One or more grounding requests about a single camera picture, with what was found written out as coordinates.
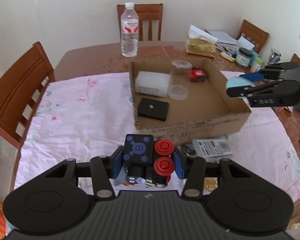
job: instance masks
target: cardboard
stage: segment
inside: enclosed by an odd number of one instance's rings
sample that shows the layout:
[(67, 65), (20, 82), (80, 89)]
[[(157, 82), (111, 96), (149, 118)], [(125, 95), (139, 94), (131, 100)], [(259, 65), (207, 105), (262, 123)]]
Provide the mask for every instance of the cardboard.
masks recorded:
[[(153, 134), (156, 139), (169, 139), (175, 145), (194, 138), (212, 138), (239, 131), (251, 113), (240, 98), (226, 94), (226, 77), (206, 58), (187, 58), (193, 66), (202, 69), (207, 78), (204, 82), (191, 82), (183, 70), (176, 70), (174, 59), (132, 61), (130, 65), (131, 92), (133, 96), (135, 127), (141, 134)], [(186, 87), (189, 95), (185, 100), (174, 100), (135, 93), (134, 80), (139, 71), (173, 73), (172, 83)], [(166, 121), (138, 116), (141, 98), (151, 98), (170, 104)]]

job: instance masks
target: black rectangular block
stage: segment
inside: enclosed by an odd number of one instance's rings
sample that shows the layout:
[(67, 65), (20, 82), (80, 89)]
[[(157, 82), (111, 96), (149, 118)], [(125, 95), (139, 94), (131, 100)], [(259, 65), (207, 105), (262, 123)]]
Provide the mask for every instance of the black rectangular block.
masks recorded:
[(153, 151), (153, 135), (127, 134), (123, 148), (123, 161), (148, 166), (153, 162)]
[(165, 121), (167, 119), (168, 109), (169, 103), (167, 102), (141, 98), (138, 107), (138, 116)]

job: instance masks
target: blue gripper pad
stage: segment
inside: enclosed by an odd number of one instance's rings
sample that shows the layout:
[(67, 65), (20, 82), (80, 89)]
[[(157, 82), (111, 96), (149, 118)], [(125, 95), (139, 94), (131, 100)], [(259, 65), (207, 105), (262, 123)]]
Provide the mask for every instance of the blue gripper pad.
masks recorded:
[(172, 160), (175, 164), (175, 172), (178, 176), (179, 179), (184, 179), (185, 178), (185, 170), (182, 167), (182, 162), (178, 154), (174, 151), (172, 154)]
[(117, 154), (117, 156), (113, 159), (113, 168), (111, 170), (113, 179), (116, 179), (119, 176), (119, 173), (121, 171), (121, 168), (122, 168), (122, 155), (123, 155), (123, 148)]
[(250, 80), (251, 82), (262, 81), (265, 77), (261, 73), (252, 73), (252, 74), (242, 74), (239, 77), (243, 77), (245, 79)]

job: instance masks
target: jar lid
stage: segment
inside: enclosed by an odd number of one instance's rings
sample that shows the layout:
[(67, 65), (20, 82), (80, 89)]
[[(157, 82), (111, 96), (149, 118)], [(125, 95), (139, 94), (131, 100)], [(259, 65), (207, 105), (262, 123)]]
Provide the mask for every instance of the jar lid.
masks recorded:
[(253, 63), (264, 64), (265, 61), (260, 57), (256, 57)]
[(252, 57), (252, 52), (250, 50), (247, 50), (245, 48), (239, 48), (239, 52), (243, 55), (245, 55), (246, 57)]

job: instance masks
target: small sticker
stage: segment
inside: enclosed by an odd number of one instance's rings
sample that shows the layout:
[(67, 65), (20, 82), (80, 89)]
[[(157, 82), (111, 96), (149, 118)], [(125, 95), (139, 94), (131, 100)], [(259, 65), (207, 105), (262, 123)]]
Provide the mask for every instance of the small sticker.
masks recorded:
[(226, 140), (197, 140), (199, 150), (203, 157), (217, 157), (232, 154)]

